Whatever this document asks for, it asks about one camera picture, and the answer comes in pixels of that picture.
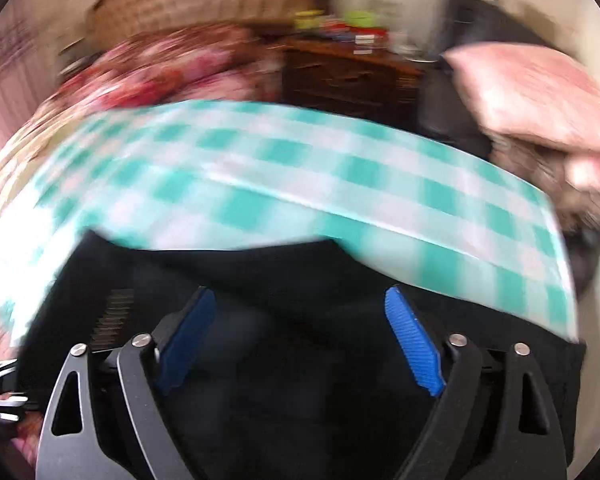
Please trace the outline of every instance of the pink pillow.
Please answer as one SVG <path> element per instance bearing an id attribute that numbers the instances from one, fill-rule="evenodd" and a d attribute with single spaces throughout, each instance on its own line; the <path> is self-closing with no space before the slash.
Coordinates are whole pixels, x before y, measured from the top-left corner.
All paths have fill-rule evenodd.
<path id="1" fill-rule="evenodd" d="M 600 193 L 600 155 L 568 155 L 564 176 L 576 189 Z"/>
<path id="2" fill-rule="evenodd" d="M 444 57 L 486 133 L 568 152 L 600 152 L 600 89 L 571 57 L 511 43 L 458 46 Z"/>

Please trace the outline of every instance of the silver metal object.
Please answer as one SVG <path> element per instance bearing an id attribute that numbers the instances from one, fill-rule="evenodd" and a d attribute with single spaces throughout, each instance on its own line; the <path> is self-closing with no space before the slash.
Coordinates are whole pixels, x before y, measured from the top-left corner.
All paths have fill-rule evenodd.
<path id="1" fill-rule="evenodd" d="M 516 343 L 513 345 L 513 349 L 516 351 L 518 355 L 529 355 L 531 354 L 531 348 L 524 343 Z"/>
<path id="2" fill-rule="evenodd" d="M 147 346 L 151 342 L 151 335 L 149 334 L 138 334 L 133 338 L 131 344 L 136 348 L 142 348 Z"/>
<path id="3" fill-rule="evenodd" d="M 74 357 L 80 357 L 87 351 L 87 345 L 84 343 L 78 343 L 77 345 L 73 345 L 69 353 Z"/>
<path id="4" fill-rule="evenodd" d="M 466 346 L 466 337 L 462 334 L 452 334 L 449 336 L 449 342 L 453 346 Z"/>

